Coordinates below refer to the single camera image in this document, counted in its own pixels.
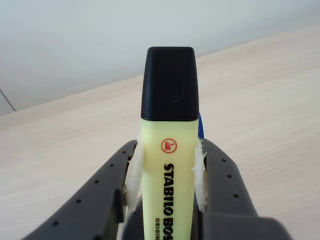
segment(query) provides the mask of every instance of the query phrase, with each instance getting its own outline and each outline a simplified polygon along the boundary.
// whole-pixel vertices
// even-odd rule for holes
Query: wooden desk
[[[320,223],[320,27],[197,59],[205,135],[261,216],[296,240]],[[0,236],[19,240],[139,134],[142,77],[0,117]]]

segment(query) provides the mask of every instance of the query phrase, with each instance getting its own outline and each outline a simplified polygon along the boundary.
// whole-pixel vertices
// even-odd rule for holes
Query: gray plastic holder
[[[23,240],[115,240],[124,221],[123,186],[137,142],[120,148],[56,213]],[[251,202],[236,164],[212,142],[207,153],[207,209],[194,201],[191,240],[291,240],[284,227],[263,218]],[[123,240],[143,240],[142,202],[124,229]]]

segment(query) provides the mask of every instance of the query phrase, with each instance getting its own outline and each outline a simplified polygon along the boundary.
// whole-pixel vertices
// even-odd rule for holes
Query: red circle logo
[[[164,151],[166,154],[172,154],[174,153],[178,148],[178,144],[175,140],[172,138],[166,138],[165,140],[162,141],[161,143],[161,149]]]

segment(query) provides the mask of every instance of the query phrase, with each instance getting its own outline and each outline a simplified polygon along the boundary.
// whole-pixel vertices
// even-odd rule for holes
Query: highlighter
[[[190,240],[198,99],[194,50],[149,48],[141,105],[145,240]]]

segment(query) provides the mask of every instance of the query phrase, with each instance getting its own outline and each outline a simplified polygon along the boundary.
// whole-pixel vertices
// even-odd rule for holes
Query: black cap
[[[198,81],[192,47],[151,47],[146,56],[141,117],[150,121],[198,119]]]

